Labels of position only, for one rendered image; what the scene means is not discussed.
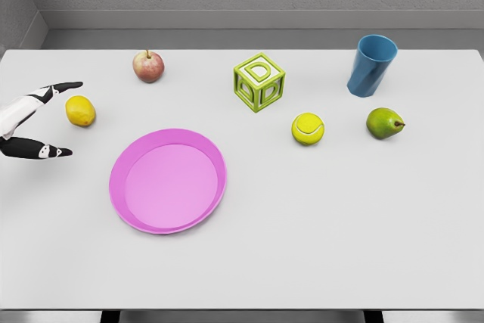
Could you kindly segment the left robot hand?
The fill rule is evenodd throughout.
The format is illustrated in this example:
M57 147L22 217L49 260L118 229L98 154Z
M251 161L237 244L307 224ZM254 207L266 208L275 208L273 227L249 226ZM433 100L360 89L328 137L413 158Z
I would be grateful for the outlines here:
M0 152L7 157L28 160L46 160L71 156L73 152L68 148L58 148L30 138L14 137L14 132L17 127L25 123L55 95L81 86L83 86L83 82L63 82L47 85L0 107Z

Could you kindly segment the yellow lemon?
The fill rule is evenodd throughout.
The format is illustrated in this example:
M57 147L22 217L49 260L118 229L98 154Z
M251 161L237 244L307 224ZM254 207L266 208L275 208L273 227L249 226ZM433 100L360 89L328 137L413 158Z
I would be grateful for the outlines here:
M76 95L65 104L67 119L75 126L88 127L96 117L96 111L89 99Z

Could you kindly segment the pink round plate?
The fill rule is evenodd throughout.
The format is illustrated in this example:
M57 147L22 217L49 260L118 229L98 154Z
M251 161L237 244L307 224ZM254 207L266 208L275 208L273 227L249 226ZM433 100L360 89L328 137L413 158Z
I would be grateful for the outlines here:
M109 193L128 225L150 234L175 234L206 219L226 184L225 159L211 140L187 129L162 129L120 154Z

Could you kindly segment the red apple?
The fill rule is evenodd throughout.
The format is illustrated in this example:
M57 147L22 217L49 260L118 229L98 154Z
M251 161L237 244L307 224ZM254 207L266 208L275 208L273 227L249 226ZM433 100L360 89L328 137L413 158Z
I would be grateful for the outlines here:
M161 56L149 50L138 52L132 61L135 75L143 82L156 82L164 73L165 64Z

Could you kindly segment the green letter block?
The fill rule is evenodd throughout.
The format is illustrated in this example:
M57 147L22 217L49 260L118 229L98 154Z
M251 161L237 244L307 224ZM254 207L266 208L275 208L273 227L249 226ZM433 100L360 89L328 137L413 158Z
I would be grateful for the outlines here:
M234 67L234 93L258 113L283 95L286 72L259 52Z

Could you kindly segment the yellow-green tennis ball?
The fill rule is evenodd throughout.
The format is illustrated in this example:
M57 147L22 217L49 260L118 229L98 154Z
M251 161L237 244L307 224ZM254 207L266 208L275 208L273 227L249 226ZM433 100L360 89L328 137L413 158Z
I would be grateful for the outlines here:
M292 136L300 144L314 145L323 137L325 126L322 119L314 113L301 113L291 126Z

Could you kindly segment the blue cup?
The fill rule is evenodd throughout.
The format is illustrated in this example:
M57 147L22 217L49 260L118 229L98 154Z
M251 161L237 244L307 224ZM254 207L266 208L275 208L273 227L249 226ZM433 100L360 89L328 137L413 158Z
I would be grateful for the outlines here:
M385 36L370 34L362 37L358 41L347 89L360 98L372 96L397 53L396 43Z

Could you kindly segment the green pear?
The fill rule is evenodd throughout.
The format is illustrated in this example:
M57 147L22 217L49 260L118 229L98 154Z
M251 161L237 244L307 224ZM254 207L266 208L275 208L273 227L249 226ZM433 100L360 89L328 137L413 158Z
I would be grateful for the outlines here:
M376 139L383 140L400 133L405 122L394 110L379 107L368 114L366 126Z

